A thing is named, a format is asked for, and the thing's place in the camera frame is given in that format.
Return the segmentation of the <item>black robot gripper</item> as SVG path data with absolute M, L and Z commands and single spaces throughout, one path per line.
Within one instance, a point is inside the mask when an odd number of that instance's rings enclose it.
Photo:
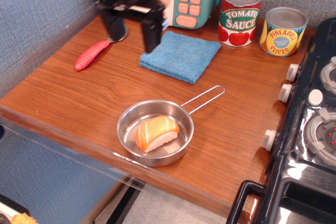
M 164 10 L 164 5 L 159 0 L 98 0 L 104 7 L 118 11 L 134 10 L 148 14 L 150 11 Z M 101 10 L 101 18 L 112 41 L 121 41 L 127 35 L 127 28 L 123 17 L 112 10 Z M 163 31 L 163 16 L 141 21 L 145 52 L 151 53 L 160 43 Z

